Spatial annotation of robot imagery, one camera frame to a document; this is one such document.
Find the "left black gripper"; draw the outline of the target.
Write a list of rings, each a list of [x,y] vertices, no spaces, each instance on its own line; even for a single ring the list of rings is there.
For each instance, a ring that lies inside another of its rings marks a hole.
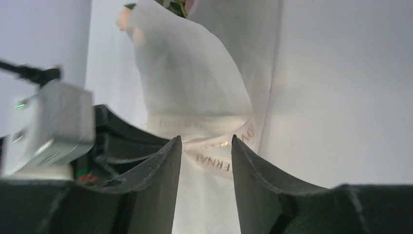
[[[139,165],[168,143],[136,128],[113,113],[106,105],[94,106],[95,142],[83,156],[71,163],[76,181],[101,186]]]

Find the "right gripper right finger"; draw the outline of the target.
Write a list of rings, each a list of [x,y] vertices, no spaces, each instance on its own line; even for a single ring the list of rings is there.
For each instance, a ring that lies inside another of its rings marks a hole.
[[[410,234],[412,185],[331,189],[298,179],[232,139],[232,169],[244,234]]]

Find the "pink flower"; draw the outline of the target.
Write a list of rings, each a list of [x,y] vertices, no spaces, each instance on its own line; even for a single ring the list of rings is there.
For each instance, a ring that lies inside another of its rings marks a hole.
[[[116,25],[120,31],[132,32],[134,28],[128,24],[129,17],[132,14],[132,9],[124,7],[118,14],[116,19]]]

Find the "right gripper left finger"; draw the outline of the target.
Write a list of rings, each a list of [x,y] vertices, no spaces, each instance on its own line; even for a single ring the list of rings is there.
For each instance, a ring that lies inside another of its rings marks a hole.
[[[182,141],[100,187],[72,180],[0,182],[3,234],[169,234],[172,231]]]

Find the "cream ribbon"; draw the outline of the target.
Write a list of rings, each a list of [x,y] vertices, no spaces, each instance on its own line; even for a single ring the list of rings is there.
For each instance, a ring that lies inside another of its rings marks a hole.
[[[223,117],[149,116],[144,129],[156,136],[182,139],[183,175],[199,179],[204,173],[232,180],[231,147],[236,136],[257,150],[263,119],[250,115]]]

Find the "white wrapping paper sheet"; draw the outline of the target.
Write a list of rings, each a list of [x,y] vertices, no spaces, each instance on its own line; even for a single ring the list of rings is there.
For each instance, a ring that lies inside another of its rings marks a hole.
[[[278,0],[137,0],[120,31],[124,0],[94,0],[85,86],[97,104],[144,129],[149,116],[265,120],[280,9]],[[183,175],[173,233],[238,234],[233,179]]]

